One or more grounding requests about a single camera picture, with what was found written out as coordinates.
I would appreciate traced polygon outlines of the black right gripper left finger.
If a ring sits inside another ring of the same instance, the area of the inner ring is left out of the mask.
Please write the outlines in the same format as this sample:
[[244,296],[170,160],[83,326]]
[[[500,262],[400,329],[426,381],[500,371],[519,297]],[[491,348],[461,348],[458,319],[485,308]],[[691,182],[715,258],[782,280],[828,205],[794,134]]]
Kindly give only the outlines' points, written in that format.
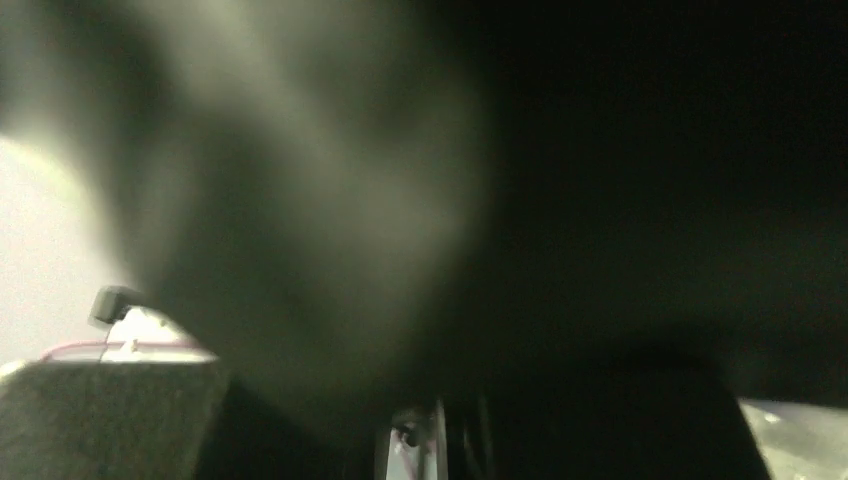
[[191,479],[225,397],[211,363],[32,363],[1,381],[4,479]]

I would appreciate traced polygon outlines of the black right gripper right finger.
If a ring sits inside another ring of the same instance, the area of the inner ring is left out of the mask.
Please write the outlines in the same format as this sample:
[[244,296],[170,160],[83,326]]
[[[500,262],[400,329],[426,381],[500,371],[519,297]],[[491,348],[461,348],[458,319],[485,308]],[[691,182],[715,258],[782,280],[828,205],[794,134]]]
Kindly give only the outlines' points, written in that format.
[[487,479],[767,479],[716,368],[669,351],[499,378],[487,411]]

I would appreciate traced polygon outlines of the purple folding umbrella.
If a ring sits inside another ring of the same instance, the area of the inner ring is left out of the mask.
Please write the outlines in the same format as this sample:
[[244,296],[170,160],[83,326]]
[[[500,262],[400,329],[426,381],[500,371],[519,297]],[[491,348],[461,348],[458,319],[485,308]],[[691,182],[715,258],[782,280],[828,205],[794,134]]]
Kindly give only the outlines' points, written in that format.
[[223,437],[366,478],[394,414],[669,351],[847,404],[843,1],[5,1],[1,131],[236,374]]

